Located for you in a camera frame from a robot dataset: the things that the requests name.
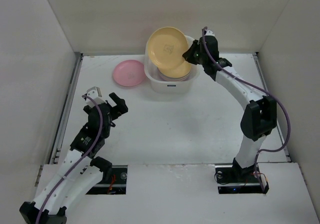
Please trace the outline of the yellow plate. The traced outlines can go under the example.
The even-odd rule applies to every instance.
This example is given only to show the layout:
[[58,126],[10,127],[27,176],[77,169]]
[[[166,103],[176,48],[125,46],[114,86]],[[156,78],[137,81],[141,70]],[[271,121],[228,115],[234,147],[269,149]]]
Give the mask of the yellow plate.
[[171,69],[159,68],[160,73],[168,78],[179,79],[187,76],[192,69],[192,65],[184,61],[181,65]]
[[185,35],[175,27],[157,29],[148,39],[148,58],[159,69],[170,70],[180,66],[185,59],[183,54],[188,50]]

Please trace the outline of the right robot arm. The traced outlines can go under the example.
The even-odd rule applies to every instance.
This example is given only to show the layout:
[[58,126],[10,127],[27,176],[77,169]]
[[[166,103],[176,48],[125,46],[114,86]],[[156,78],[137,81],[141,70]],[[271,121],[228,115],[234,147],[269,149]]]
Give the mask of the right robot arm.
[[232,64],[219,56],[218,41],[213,35],[193,40],[182,56],[190,64],[201,65],[204,72],[224,87],[243,109],[240,121],[243,138],[231,168],[232,177],[242,182],[253,173],[258,150],[277,126],[277,102],[241,82],[242,78]]

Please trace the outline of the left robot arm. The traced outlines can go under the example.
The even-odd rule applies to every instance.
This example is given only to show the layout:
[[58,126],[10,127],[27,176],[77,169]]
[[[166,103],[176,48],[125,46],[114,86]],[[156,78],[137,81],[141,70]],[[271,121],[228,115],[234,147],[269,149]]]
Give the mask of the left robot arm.
[[100,181],[112,178],[113,164],[97,155],[110,136],[114,121],[128,112],[123,98],[114,92],[112,106],[102,98],[98,87],[82,96],[87,122],[80,129],[57,172],[32,201],[25,201],[19,212],[27,224],[65,224],[68,213]]

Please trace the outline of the white plastic bin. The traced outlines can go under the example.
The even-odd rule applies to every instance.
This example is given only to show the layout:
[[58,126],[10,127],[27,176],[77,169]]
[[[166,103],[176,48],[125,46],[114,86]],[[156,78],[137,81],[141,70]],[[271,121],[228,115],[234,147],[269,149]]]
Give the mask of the white plastic bin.
[[185,94],[190,91],[193,82],[200,74],[200,68],[192,65],[189,75],[181,81],[164,80],[158,68],[152,63],[148,56],[148,44],[145,46],[144,72],[150,80],[151,88],[161,94]]

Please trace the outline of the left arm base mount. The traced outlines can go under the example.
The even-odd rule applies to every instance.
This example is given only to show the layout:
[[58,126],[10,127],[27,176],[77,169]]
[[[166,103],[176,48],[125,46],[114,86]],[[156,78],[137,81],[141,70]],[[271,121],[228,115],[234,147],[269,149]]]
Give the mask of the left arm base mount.
[[102,180],[94,185],[86,195],[125,195],[127,179],[128,166],[113,165],[112,170],[103,172]]

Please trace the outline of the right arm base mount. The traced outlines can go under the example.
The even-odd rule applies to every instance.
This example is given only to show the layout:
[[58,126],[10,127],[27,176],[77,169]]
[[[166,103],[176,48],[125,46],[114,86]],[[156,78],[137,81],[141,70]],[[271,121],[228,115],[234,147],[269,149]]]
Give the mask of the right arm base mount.
[[249,172],[244,176],[236,177],[234,170],[229,166],[215,168],[214,180],[217,183],[218,193],[226,194],[267,194],[270,187],[264,173]]

